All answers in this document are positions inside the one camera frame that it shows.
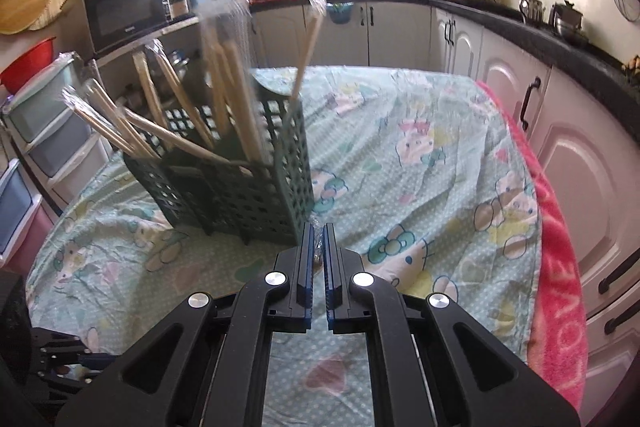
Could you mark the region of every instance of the microwave door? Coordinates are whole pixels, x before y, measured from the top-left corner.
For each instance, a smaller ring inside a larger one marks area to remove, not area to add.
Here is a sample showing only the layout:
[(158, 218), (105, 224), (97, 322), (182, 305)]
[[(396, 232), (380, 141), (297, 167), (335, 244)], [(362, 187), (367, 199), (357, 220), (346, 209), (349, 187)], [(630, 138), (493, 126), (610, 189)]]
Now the microwave door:
[(94, 50), (115, 44), (166, 23), (165, 0), (84, 0)]

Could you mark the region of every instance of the countertop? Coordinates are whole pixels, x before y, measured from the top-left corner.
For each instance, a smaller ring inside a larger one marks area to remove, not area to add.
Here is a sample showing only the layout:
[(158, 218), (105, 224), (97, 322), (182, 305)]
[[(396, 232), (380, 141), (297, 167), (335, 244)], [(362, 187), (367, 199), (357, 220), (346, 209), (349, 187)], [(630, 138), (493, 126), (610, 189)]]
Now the countertop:
[[(640, 144), (640, 91), (632, 87), (620, 70), (621, 63), (588, 44), (577, 48), (550, 30), (525, 25), (520, 12), (485, 0), (327, 0), (328, 2), (408, 2), (441, 8), (484, 26), (517, 45), (547, 66), (558, 68), (575, 79), (616, 117), (620, 125)], [(308, 0), (268, 0), (252, 4), (251, 11), (307, 4)]]

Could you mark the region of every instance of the red blanket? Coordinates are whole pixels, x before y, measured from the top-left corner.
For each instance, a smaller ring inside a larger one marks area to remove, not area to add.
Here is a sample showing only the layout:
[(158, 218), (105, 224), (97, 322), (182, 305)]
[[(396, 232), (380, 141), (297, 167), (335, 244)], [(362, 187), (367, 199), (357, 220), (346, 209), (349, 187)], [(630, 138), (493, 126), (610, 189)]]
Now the red blanket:
[(509, 125), (536, 186), (542, 213), (542, 265), (533, 315), (527, 363), (540, 377), (580, 409), (587, 370), (587, 325), (580, 274), (553, 188), (527, 138), (489, 87), (479, 86), (494, 100)]

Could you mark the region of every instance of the microwave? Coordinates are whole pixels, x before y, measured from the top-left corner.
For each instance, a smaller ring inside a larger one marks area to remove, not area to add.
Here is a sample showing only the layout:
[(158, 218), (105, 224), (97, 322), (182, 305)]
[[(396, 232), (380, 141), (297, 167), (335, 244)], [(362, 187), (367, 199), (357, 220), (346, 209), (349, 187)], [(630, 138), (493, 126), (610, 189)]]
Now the microwave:
[(98, 59), (170, 20), (169, 0), (66, 0), (61, 44), (85, 61)]

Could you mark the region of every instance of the teal basket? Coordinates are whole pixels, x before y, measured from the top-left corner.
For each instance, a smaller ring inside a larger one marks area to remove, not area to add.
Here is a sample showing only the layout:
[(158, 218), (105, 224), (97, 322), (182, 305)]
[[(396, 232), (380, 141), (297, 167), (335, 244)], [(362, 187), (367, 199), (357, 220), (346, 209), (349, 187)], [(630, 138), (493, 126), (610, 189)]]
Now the teal basket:
[[(234, 133), (219, 140), (215, 149), (232, 160), (230, 164), (202, 160), (175, 147), (167, 152), (150, 134), (145, 134), (146, 141), (161, 159), (124, 155), (124, 161), (174, 227), (233, 233), (245, 243), (261, 239), (298, 245), (314, 205), (302, 102), (285, 118), (287, 96), (258, 82), (255, 92), (267, 123), (273, 164), (245, 161)], [(217, 136), (210, 108), (203, 106), (200, 113)], [(202, 144), (183, 109), (167, 110), (166, 117), (174, 133)]]

